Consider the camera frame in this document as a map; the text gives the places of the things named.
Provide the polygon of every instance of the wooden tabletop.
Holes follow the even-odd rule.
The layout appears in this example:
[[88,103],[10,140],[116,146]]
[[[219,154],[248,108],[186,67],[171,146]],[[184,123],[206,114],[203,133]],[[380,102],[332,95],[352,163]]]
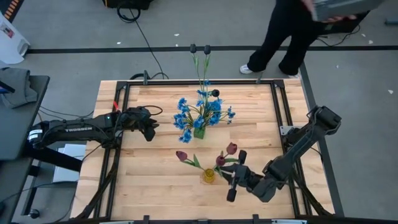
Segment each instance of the wooden tabletop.
[[[284,80],[290,112],[295,126],[308,122],[307,104],[300,80]],[[226,201],[228,183],[219,176],[213,184],[200,180],[202,171],[179,162],[175,151],[185,151],[192,158],[197,155],[202,167],[213,167],[215,158],[230,143],[248,152],[246,165],[261,174],[268,161],[282,154],[279,128],[275,118],[269,85],[212,85],[224,100],[223,109],[232,106],[236,116],[233,123],[220,123],[206,129],[205,139],[193,139],[189,144],[178,141],[180,131],[173,125],[177,102],[185,97],[194,105],[197,100],[195,85],[134,86],[130,90],[128,107],[157,105],[164,112],[154,116],[160,126],[152,142],[147,142],[140,132],[125,131],[118,170],[112,220],[188,219],[249,219],[253,214],[260,218],[293,218],[288,187],[277,190],[269,203],[239,188],[234,203]],[[99,87],[94,116],[112,110],[116,81],[102,81]],[[278,90],[281,114],[286,124],[282,97]],[[98,145],[87,144],[86,153]],[[71,217],[78,215],[91,200],[98,188],[103,150],[92,153],[81,168]],[[322,162],[317,152],[309,150],[302,156],[307,186],[318,201],[333,212],[329,189]],[[304,213],[302,197],[297,190],[300,211]],[[106,200],[101,214],[104,215]]]

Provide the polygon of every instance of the black pants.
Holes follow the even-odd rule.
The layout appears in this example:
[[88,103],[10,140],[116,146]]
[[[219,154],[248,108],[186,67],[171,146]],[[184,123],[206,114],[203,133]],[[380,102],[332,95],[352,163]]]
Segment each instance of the black pants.
[[312,20],[311,14],[300,0],[277,0],[266,39],[261,48],[250,56],[248,68],[254,72],[265,70],[283,41],[292,36],[279,68],[286,75],[296,75],[308,47],[317,39],[325,26],[326,24]]

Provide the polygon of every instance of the gray floor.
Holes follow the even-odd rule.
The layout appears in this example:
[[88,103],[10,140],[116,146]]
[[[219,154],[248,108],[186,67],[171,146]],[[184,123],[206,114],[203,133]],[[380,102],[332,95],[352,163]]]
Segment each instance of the gray floor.
[[[188,46],[193,42],[260,45],[273,5],[274,1],[261,0],[155,0],[139,22],[153,47]],[[383,24],[385,17],[393,16],[397,9],[398,1],[386,2],[362,22],[358,34],[342,45],[369,45],[370,40],[372,45],[398,45],[398,27]],[[100,0],[25,1],[13,24],[33,49],[146,46],[136,25],[121,22],[115,10],[103,7]],[[341,38],[333,35],[326,41],[333,44]],[[251,53],[213,52],[211,78],[244,78],[238,67]],[[284,77],[277,69],[284,53],[277,52],[265,77]],[[155,54],[171,78],[195,78],[189,53]],[[327,143],[347,217],[398,220],[397,61],[398,51],[309,52],[305,59],[317,103],[343,117],[341,129]],[[43,105],[75,114],[87,114],[94,108],[101,80],[128,79],[144,69],[150,74],[159,71],[150,53],[32,54],[15,67],[50,76]],[[54,221],[68,210],[72,195],[73,189],[41,189],[34,207],[43,211],[42,217],[29,220],[17,211],[14,221]]]

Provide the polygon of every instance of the hand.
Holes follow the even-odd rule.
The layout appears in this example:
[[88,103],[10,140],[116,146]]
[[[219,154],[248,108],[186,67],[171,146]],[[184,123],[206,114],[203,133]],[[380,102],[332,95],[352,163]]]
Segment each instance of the hand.
[[[301,0],[303,2],[303,4],[305,5],[305,7],[311,12],[314,13],[315,11],[315,7],[313,6],[313,0]],[[344,18],[348,18],[348,19],[356,19],[355,15],[350,15],[350,16],[335,16],[332,18],[329,18],[326,21],[322,21],[323,23],[329,23],[329,22],[338,22],[338,21],[342,21]]]

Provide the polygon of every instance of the gray cloth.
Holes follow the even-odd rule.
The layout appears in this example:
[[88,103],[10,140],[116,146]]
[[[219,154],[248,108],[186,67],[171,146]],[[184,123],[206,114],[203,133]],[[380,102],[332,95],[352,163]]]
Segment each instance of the gray cloth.
[[3,68],[0,70],[0,81],[15,89],[14,93],[2,94],[4,105],[16,108],[37,101],[37,93],[30,88],[30,71],[20,68]]

